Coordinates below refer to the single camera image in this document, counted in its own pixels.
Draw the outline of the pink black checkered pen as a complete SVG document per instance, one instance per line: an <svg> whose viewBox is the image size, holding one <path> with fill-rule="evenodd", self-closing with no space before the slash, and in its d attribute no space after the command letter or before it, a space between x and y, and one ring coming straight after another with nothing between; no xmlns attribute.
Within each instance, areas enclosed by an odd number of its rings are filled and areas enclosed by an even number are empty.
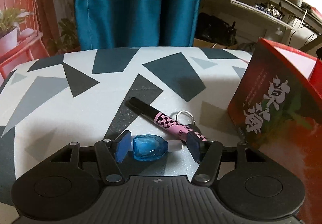
<svg viewBox="0 0 322 224"><path fill-rule="evenodd" d="M201 133L197 132L193 128L187 125L183 125L172 117L166 115L165 113L158 111L151 105L141 101L140 99L133 97L128 102L127 105L134 112L139 113L151 120L154 124L164 129L171 135L175 136L177 139L186 142L188 133L194 133L202 141L207 141L207 138Z"/></svg>

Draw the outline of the teal curtain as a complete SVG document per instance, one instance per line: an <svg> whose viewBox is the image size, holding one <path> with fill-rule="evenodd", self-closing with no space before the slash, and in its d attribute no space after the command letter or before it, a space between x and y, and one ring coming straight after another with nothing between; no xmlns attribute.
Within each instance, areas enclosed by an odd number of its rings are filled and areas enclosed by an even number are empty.
<svg viewBox="0 0 322 224"><path fill-rule="evenodd" d="M82 50L192 46L201 0L75 0Z"/></svg>

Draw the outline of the blue faceted glass bottle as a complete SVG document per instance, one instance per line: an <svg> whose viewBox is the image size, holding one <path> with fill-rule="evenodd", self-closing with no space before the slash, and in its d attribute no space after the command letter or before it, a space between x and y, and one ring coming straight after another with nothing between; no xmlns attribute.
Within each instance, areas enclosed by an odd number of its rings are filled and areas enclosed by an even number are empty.
<svg viewBox="0 0 322 224"><path fill-rule="evenodd" d="M180 140L166 141L156 135L139 135L133 138L133 158L137 161L156 161L182 147Z"/></svg>

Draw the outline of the pink chair backdrop poster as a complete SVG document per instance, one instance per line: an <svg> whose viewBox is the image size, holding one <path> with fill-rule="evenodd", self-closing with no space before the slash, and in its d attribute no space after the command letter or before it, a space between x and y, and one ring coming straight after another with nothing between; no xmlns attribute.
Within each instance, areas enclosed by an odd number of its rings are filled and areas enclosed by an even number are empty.
<svg viewBox="0 0 322 224"><path fill-rule="evenodd" d="M80 50L75 0L1 0L1 81L18 65Z"/></svg>

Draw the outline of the red strawberry cardboard box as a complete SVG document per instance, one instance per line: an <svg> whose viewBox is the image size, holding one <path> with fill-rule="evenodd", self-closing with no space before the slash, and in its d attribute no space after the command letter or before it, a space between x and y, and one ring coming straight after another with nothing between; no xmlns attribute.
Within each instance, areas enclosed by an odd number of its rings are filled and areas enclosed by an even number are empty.
<svg viewBox="0 0 322 224"><path fill-rule="evenodd" d="M300 178L305 223L321 223L321 60L260 39L228 114L245 141Z"/></svg>

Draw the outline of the geometric patterned table cloth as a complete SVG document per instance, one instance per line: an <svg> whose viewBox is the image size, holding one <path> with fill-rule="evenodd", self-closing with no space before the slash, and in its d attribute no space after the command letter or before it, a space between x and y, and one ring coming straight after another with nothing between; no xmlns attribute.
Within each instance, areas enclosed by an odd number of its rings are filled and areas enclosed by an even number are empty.
<svg viewBox="0 0 322 224"><path fill-rule="evenodd" d="M137 97L208 138L235 146L227 108L252 55L197 47L89 50L34 59L1 81L1 223L18 213L15 179L70 142L92 146L129 130L170 135L125 102Z"/></svg>

